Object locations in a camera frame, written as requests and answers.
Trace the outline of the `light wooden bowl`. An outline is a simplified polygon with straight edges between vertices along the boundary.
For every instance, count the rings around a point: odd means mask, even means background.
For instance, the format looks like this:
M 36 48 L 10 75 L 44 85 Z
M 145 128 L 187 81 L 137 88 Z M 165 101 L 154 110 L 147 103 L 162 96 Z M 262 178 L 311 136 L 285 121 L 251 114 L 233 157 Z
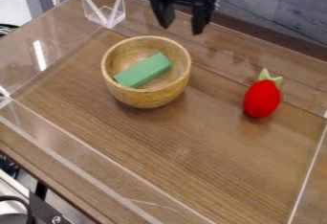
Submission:
M 105 85 L 117 100 L 137 108 L 173 102 L 189 84 L 193 58 L 175 40 L 143 35 L 118 42 L 105 53 Z

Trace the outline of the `red plush strawberry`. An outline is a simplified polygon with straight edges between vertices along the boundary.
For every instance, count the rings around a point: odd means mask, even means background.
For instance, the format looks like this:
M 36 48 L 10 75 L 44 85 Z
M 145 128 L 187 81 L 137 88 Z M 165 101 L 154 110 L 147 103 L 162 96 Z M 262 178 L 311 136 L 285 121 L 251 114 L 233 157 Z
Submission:
M 245 96 L 243 108 L 249 116 L 262 119 L 275 112 L 282 102 L 282 84 L 283 77 L 273 77 L 263 68 Z

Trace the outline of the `green rectangular block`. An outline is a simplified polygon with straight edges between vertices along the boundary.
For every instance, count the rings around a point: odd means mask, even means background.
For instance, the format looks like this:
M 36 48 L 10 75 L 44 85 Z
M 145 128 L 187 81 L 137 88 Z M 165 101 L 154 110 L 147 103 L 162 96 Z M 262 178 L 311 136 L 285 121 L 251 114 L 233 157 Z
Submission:
M 154 78 L 158 78 L 173 67 L 171 60 L 163 53 L 147 57 L 138 64 L 114 76 L 114 80 L 130 87 L 139 88 Z

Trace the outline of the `clear acrylic tray enclosure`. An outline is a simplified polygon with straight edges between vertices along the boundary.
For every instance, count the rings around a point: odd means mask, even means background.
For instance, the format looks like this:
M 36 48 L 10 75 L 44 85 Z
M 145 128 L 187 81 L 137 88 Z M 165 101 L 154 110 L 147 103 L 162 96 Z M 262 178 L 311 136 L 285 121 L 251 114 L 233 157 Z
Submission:
M 327 224 L 327 62 L 179 14 L 162 29 L 125 0 L 113 29 L 67 0 L 0 37 L 0 153 L 101 224 Z M 117 100 L 102 60 L 157 35 L 193 55 L 179 98 L 155 109 Z M 262 69 L 282 102 L 258 119 L 243 101 Z

